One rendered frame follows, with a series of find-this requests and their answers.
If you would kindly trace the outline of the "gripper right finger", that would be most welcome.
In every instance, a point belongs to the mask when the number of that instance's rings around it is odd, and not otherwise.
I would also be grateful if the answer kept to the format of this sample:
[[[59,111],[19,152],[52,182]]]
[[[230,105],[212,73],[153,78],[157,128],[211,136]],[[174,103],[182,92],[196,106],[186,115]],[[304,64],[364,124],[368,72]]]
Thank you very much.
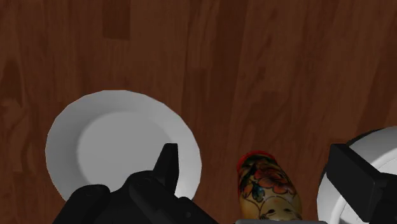
[[[326,175],[364,222],[397,224],[397,175],[379,172],[346,144],[330,146]]]

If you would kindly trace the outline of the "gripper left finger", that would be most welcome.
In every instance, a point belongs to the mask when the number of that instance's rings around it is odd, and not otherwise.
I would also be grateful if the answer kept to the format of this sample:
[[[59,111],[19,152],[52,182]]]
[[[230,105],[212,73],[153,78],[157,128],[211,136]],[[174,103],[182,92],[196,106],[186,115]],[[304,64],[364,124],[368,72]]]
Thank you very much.
[[[166,143],[152,171],[131,174],[121,188],[75,190],[52,224],[218,224],[188,197],[176,197],[178,145]]]

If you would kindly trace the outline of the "white plate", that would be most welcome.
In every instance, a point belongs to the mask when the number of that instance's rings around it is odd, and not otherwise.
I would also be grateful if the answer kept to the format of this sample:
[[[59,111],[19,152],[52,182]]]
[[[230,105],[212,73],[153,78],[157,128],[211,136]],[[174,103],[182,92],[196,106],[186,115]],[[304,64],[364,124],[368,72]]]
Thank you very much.
[[[164,103],[126,90],[103,90],[70,103],[46,139],[46,167],[64,200],[84,185],[119,189],[133,173],[152,170],[166,143],[178,145],[177,197],[194,198],[200,150],[183,119]]]

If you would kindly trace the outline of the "yellow floral painted nesting doll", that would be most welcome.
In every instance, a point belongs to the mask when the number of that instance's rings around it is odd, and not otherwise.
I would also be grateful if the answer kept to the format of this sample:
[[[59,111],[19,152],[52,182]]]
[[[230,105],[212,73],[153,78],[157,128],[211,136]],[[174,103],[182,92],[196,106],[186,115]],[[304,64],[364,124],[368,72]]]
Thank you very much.
[[[302,219],[300,196],[276,159],[251,151],[237,163],[238,198],[242,217],[256,220]]]

